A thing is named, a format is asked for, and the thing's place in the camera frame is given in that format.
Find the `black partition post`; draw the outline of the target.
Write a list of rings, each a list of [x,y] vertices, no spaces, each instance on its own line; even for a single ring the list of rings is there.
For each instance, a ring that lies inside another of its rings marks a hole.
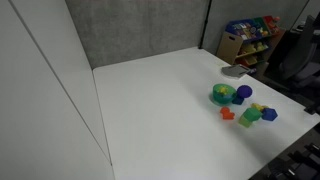
[[[204,24],[203,24],[203,28],[202,28],[202,33],[201,33],[198,49],[203,49],[203,42],[204,42],[204,37],[205,37],[205,33],[206,33],[207,24],[208,24],[208,21],[209,21],[209,15],[210,15],[210,11],[211,11],[212,1],[213,0],[208,0],[207,11],[206,11],[206,14],[205,14],[205,19],[204,19]]]

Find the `light green block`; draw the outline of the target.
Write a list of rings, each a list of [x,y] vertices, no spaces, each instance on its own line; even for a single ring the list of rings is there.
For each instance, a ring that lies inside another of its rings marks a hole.
[[[241,116],[238,123],[246,128],[249,128],[252,125],[252,122],[246,119],[244,116]]]

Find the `blue hexagon block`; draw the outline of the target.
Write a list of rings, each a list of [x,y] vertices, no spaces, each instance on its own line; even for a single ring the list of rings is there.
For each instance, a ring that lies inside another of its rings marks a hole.
[[[276,110],[272,108],[265,108],[262,113],[263,120],[274,121],[278,117]]]

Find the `small yellow block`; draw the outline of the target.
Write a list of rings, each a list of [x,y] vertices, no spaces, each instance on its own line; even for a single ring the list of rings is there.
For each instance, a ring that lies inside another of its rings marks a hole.
[[[257,103],[252,103],[251,104],[251,107],[252,108],[256,108],[257,110],[259,110],[260,112],[262,112],[265,108],[269,108],[268,106],[266,105],[259,105]]]

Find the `purple round toy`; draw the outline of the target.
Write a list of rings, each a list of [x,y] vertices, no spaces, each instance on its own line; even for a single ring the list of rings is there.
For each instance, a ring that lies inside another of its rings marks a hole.
[[[248,85],[241,85],[237,89],[237,95],[242,98],[249,98],[253,93],[253,90],[250,86]]]

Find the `toy storage bin shelf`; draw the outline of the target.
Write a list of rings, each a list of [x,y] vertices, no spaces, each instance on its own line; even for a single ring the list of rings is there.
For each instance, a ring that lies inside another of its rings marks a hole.
[[[230,21],[222,34],[216,56],[230,65],[246,67],[267,62],[285,30],[271,15]]]

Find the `green plastic bowl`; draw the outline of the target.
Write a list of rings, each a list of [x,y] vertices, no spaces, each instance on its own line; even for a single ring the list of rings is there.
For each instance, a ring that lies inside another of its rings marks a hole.
[[[221,94],[218,92],[218,89],[221,86],[227,86],[228,87],[228,93],[227,94]],[[218,102],[219,104],[229,104],[233,101],[233,99],[236,97],[237,92],[236,90],[227,84],[215,84],[213,86],[213,90],[212,90],[212,95],[213,95],[213,99]]]

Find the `orange toy piece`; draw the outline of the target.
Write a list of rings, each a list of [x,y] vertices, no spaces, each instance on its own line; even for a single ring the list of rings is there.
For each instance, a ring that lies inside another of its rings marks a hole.
[[[223,120],[233,120],[235,117],[235,114],[230,111],[229,107],[222,107],[220,109],[220,114],[222,115]]]

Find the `green cube block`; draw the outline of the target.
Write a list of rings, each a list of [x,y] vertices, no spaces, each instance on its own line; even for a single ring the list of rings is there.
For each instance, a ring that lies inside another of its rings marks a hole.
[[[243,116],[248,120],[248,121],[257,121],[261,118],[262,113],[256,109],[256,108],[247,108],[245,112],[243,113]]]

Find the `small blue block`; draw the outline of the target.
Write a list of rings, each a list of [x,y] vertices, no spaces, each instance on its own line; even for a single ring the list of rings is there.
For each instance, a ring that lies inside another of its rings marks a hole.
[[[242,97],[237,96],[232,103],[236,105],[241,105],[243,103],[244,99]]]

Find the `grey flat pad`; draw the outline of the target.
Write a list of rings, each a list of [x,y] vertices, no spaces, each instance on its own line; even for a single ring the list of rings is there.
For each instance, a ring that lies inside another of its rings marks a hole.
[[[241,64],[225,66],[221,68],[221,73],[228,78],[240,79],[251,72],[251,69]]]

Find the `grey office chair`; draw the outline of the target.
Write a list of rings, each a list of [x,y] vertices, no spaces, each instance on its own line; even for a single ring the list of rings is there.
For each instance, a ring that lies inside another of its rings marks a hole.
[[[280,64],[281,77],[299,87],[318,86],[320,63],[315,60],[320,45],[320,13],[316,18],[307,16],[303,32]]]

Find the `yellow microbe shaped toy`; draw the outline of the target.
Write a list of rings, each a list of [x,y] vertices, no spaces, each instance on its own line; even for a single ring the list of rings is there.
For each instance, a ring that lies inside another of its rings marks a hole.
[[[221,94],[227,94],[228,93],[228,87],[227,86],[221,86],[219,89],[218,89],[218,92],[221,93]]]

